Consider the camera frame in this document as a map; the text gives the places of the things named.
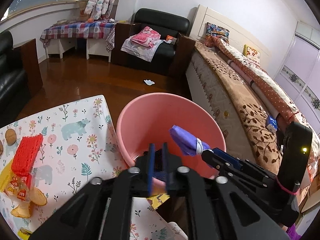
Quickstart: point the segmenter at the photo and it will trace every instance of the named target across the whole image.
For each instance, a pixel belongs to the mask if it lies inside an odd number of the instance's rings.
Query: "white rubber band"
[[[196,149],[196,153],[197,155],[201,155],[203,152],[203,146],[202,146],[202,142],[199,138],[197,138],[197,149]]]

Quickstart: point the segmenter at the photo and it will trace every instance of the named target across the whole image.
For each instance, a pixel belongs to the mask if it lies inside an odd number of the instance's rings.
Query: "red knitted cloth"
[[[22,137],[11,165],[11,170],[14,174],[22,177],[30,173],[42,141],[42,134]]]

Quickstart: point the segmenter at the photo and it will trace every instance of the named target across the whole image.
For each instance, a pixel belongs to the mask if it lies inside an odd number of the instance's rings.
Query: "black leather armchair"
[[[30,98],[28,75],[20,50],[13,49],[12,35],[4,31],[0,33],[0,127],[14,122]]]
[[[177,38],[176,43],[161,43],[151,62],[120,51],[125,39],[139,33],[149,26],[157,31],[162,40],[167,35]],[[136,12],[132,23],[118,23],[115,31],[115,48],[111,62],[135,69],[158,73],[165,76],[180,77],[188,67],[195,41],[186,37],[190,22],[174,14],[141,8]]]

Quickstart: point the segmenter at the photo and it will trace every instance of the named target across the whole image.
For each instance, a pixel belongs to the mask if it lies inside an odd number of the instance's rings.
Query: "pink bucket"
[[[168,93],[151,93],[135,98],[119,115],[117,137],[120,152],[131,167],[134,160],[148,150],[149,143],[156,146],[168,143],[171,154],[182,158],[182,163],[202,177],[216,176],[218,171],[210,168],[201,156],[183,156],[171,139],[169,129],[178,125],[211,148],[226,151],[223,134],[215,120],[200,106],[183,97]],[[164,182],[153,178],[153,194],[165,192]]]

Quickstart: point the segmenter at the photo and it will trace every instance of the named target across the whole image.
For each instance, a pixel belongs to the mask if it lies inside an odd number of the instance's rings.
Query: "purple cloth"
[[[296,225],[293,224],[290,228],[287,229],[286,233],[290,237],[291,240],[299,240],[301,236],[299,236],[296,232]]]
[[[172,126],[169,133],[171,138],[180,147],[183,155],[196,156],[197,138],[194,135],[177,125]],[[203,150],[211,149],[205,142],[201,141],[201,143]]]

